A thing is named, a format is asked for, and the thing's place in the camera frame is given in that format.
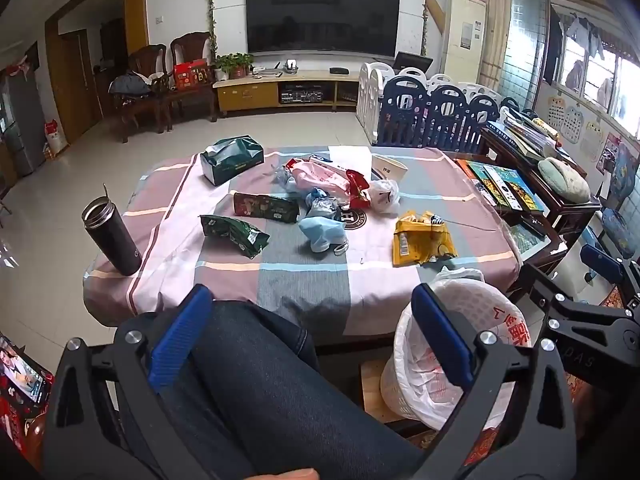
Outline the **white and navy playpen fence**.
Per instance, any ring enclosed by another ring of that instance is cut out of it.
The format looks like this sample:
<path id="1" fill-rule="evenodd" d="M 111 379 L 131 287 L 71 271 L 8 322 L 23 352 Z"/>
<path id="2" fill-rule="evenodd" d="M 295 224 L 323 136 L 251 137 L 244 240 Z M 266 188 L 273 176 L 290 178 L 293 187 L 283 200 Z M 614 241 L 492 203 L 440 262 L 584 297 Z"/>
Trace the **white and navy playpen fence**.
<path id="1" fill-rule="evenodd" d="M 373 145 L 478 153 L 482 130 L 499 118 L 501 107 L 517 105 L 491 88 L 445 74 L 427 77 L 415 67 L 395 73 L 379 62 L 360 67 L 356 117 Z"/>

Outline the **paper cup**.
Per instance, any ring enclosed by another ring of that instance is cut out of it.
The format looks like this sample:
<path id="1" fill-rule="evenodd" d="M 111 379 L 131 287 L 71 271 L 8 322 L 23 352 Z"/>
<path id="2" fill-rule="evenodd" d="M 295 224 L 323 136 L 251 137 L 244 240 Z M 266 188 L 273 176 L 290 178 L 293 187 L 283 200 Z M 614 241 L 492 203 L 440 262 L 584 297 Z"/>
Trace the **paper cup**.
<path id="1" fill-rule="evenodd" d="M 393 180 L 399 183 L 408 172 L 408 168 L 398 160 L 379 154 L 371 159 L 371 174 L 374 180 Z"/>

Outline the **black thermos bottle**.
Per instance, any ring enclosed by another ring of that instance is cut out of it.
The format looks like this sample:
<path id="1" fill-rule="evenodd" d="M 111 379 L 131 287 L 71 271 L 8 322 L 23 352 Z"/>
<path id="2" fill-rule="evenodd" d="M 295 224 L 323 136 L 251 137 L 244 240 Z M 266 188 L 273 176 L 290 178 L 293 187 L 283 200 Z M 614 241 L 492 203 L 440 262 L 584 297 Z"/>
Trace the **black thermos bottle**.
<path id="1" fill-rule="evenodd" d="M 106 186 L 101 196 L 85 206 L 81 220 L 96 246 L 120 274 L 130 276 L 140 269 L 140 252 Z"/>

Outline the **white air conditioner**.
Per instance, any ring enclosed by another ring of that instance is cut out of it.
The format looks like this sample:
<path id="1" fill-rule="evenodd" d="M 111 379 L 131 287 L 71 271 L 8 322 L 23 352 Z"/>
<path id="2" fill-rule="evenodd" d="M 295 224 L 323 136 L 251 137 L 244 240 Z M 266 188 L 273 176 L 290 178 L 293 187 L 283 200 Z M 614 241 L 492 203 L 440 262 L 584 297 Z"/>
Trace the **white air conditioner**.
<path id="1" fill-rule="evenodd" d="M 449 0 L 442 43 L 442 72 L 454 82 L 477 82 L 484 50 L 486 3 Z"/>

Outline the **black wall television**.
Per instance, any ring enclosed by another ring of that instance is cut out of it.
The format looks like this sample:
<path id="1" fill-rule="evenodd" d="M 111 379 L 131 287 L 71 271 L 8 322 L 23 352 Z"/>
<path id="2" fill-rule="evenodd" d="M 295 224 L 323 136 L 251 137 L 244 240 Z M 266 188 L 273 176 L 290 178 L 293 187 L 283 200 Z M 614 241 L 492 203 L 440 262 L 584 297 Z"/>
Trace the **black wall television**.
<path id="1" fill-rule="evenodd" d="M 354 52 L 392 56 L 400 0 L 246 0 L 252 53 Z"/>

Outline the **dark green snack packet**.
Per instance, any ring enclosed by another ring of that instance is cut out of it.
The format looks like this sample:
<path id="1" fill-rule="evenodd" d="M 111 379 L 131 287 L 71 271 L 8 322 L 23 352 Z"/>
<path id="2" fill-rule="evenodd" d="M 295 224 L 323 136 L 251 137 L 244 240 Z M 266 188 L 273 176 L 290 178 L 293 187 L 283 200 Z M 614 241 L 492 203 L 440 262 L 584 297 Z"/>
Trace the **dark green snack packet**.
<path id="1" fill-rule="evenodd" d="M 298 203 L 286 198 L 236 192 L 232 202 L 234 213 L 240 217 L 296 223 L 299 215 Z"/>

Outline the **blue child chair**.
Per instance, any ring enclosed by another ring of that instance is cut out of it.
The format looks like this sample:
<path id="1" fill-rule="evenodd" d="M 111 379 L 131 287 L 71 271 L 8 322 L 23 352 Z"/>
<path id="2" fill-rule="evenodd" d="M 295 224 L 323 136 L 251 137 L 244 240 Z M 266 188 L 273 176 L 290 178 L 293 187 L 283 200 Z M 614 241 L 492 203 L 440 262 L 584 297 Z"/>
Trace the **blue child chair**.
<path id="1" fill-rule="evenodd" d="M 616 155 L 606 148 L 603 152 L 603 169 L 610 175 L 608 180 L 608 194 L 601 210 L 602 232 L 599 236 L 591 228 L 582 232 L 585 245 L 582 249 L 591 247 L 603 250 L 603 240 L 608 237 L 614 244 L 623 260 L 631 259 L 638 247 L 637 237 L 631 229 L 631 223 L 626 220 L 620 210 L 623 202 L 634 190 L 639 159 L 631 155 L 625 144 L 618 146 Z"/>

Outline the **potted green plant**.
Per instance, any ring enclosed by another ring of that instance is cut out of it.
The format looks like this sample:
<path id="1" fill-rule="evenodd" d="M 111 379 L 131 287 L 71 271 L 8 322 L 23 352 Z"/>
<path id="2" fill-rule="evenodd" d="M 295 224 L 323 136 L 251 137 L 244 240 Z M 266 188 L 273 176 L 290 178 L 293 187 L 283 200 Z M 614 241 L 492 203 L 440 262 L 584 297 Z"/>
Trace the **potted green plant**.
<path id="1" fill-rule="evenodd" d="M 249 53 L 230 53 L 218 55 L 216 67 L 225 72 L 229 79 L 239 79 L 247 77 L 252 70 L 254 56 Z"/>

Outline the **stack of books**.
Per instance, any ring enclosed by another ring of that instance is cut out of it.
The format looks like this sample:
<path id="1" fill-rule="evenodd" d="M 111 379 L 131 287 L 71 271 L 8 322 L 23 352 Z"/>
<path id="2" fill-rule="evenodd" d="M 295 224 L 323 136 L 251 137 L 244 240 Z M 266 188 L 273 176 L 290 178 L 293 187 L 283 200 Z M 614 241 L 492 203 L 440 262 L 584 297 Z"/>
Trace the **stack of books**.
<path id="1" fill-rule="evenodd" d="M 547 133 L 538 131 L 526 117 L 510 107 L 501 107 L 499 117 L 488 122 L 486 128 L 514 154 L 533 164 L 559 156 L 555 140 Z"/>

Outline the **grey plush cushion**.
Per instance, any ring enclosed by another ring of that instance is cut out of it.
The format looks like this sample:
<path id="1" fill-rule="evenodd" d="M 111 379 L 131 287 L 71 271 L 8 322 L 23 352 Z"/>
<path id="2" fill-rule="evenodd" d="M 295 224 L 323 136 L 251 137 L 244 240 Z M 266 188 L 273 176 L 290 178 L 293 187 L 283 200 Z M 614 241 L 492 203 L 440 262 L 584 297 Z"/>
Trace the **grey plush cushion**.
<path id="1" fill-rule="evenodd" d="M 591 193 L 587 181 L 562 160 L 547 157 L 537 164 L 541 179 L 553 192 L 573 204 L 590 201 Z"/>

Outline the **blue face mask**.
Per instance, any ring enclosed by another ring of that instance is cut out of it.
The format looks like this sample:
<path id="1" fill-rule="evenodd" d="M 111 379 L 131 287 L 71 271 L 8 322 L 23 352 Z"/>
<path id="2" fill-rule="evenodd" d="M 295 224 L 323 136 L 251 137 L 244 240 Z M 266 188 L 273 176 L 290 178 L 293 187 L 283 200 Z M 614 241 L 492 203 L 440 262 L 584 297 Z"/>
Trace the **blue face mask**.
<path id="1" fill-rule="evenodd" d="M 344 223 L 337 220 L 308 217 L 300 220 L 298 227 L 315 254 L 326 252 L 332 246 L 344 246 L 348 243 Z"/>

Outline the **clear blue plastic wrapper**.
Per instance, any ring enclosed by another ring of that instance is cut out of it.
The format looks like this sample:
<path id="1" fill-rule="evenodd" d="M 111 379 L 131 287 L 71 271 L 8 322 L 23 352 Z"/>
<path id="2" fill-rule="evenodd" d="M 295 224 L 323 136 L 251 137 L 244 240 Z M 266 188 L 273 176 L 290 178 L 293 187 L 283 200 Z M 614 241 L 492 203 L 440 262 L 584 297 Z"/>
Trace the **clear blue plastic wrapper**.
<path id="1" fill-rule="evenodd" d="M 305 197 L 308 217 L 320 217 L 338 220 L 341 217 L 341 206 L 338 200 L 329 196 L 321 188 L 314 188 Z"/>

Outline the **colourful picture book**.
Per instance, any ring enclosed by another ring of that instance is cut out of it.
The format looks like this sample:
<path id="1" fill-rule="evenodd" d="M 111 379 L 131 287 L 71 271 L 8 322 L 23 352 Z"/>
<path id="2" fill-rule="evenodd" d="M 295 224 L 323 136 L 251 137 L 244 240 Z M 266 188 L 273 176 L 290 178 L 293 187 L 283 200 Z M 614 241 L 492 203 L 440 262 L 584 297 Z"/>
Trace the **colourful picture book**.
<path id="1" fill-rule="evenodd" d="M 456 163 L 492 206 L 544 213 L 544 203 L 529 188 L 518 170 L 462 158 L 457 158 Z"/>

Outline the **white trash bin with bag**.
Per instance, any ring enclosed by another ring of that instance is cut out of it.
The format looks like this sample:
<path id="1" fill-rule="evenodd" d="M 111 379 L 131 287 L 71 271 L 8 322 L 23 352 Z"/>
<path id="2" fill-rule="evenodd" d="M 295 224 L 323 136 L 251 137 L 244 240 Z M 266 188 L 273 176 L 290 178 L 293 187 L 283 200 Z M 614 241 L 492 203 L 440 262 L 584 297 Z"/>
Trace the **white trash bin with bag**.
<path id="1" fill-rule="evenodd" d="M 413 289 L 381 376 L 385 404 L 399 416 L 439 430 L 473 381 L 473 342 L 492 333 L 515 347 L 532 345 L 521 310 L 475 269 L 441 270 Z"/>

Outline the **green snack bag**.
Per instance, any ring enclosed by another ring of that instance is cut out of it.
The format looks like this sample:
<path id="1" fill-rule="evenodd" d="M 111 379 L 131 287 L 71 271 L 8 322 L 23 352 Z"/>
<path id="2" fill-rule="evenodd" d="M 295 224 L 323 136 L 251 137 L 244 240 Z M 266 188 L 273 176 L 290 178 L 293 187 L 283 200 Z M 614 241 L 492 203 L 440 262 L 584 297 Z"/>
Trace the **green snack bag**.
<path id="1" fill-rule="evenodd" d="M 216 214 L 201 214 L 200 220 L 205 236 L 228 238 L 247 258 L 255 258 L 269 244 L 270 235 L 248 222 Z"/>

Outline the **pink plastic bag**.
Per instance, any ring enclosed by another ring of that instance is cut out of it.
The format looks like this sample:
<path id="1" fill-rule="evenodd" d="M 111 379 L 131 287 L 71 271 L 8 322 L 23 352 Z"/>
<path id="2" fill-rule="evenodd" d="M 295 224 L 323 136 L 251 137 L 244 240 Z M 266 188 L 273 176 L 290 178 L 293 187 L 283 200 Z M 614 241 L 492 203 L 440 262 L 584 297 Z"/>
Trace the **pink plastic bag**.
<path id="1" fill-rule="evenodd" d="M 317 157 L 291 158 L 284 169 L 299 192 L 309 193 L 318 188 L 342 203 L 350 200 L 346 171 L 334 166 L 332 162 L 325 162 Z"/>

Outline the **white tissue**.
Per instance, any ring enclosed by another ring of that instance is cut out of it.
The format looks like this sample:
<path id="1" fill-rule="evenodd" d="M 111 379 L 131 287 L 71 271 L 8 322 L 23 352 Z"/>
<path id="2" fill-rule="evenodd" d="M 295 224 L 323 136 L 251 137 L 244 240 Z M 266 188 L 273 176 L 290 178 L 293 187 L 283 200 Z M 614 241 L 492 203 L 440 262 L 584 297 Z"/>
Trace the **white tissue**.
<path id="1" fill-rule="evenodd" d="M 394 180 L 372 181 L 368 188 L 370 207 L 378 214 L 398 214 L 400 208 L 399 186 Z"/>

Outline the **yellow snack bag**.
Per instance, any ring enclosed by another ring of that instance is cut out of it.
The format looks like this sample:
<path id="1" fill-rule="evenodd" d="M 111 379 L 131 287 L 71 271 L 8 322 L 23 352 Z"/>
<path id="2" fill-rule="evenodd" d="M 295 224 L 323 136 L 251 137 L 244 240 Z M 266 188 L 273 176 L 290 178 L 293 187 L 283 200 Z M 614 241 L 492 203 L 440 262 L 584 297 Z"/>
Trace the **yellow snack bag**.
<path id="1" fill-rule="evenodd" d="M 456 258 L 458 255 L 448 226 L 442 217 L 425 211 L 407 211 L 396 222 L 393 238 L 393 266 L 411 266 Z"/>

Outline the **wooden TV cabinet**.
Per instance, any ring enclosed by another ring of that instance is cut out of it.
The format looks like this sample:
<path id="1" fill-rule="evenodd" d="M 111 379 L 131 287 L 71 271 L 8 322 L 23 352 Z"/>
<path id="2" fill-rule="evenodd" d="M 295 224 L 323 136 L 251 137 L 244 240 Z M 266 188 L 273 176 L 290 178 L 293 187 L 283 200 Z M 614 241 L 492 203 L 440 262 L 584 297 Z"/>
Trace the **wooden TV cabinet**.
<path id="1" fill-rule="evenodd" d="M 218 81 L 213 89 L 221 114 L 262 112 L 282 108 L 354 110 L 358 100 L 358 75 L 329 70 L 299 70 L 296 74 L 260 73 Z"/>

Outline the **red gift box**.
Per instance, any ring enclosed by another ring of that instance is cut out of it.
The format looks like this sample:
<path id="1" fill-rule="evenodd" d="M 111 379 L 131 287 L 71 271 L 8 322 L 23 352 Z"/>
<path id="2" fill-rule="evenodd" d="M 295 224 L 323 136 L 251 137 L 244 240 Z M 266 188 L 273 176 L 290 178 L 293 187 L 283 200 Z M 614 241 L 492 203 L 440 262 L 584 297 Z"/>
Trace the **red gift box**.
<path id="1" fill-rule="evenodd" d="M 184 91 L 210 83 L 210 73 L 205 58 L 183 62 L 174 66 L 175 87 Z"/>

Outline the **green tissue box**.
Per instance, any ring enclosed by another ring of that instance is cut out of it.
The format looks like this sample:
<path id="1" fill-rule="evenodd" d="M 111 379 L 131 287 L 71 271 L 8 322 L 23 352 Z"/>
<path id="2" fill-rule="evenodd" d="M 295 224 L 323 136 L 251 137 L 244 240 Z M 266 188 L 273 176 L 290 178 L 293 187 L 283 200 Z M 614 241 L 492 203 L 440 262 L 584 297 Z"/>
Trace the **green tissue box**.
<path id="1" fill-rule="evenodd" d="M 216 186 L 262 164 L 264 158 L 264 149 L 251 136 L 221 139 L 200 153 L 204 177 Z"/>

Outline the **person's jeans leg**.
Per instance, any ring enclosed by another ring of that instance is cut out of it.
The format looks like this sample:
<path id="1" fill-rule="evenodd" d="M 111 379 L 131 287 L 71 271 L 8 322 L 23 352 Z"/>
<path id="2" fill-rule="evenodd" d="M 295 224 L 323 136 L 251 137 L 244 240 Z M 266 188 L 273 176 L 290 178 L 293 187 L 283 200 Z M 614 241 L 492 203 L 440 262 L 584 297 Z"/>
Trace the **person's jeans leg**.
<path id="1" fill-rule="evenodd" d="M 326 381 L 310 333 L 248 302 L 213 302 L 160 404 L 212 479 L 405 479 L 423 460 Z"/>

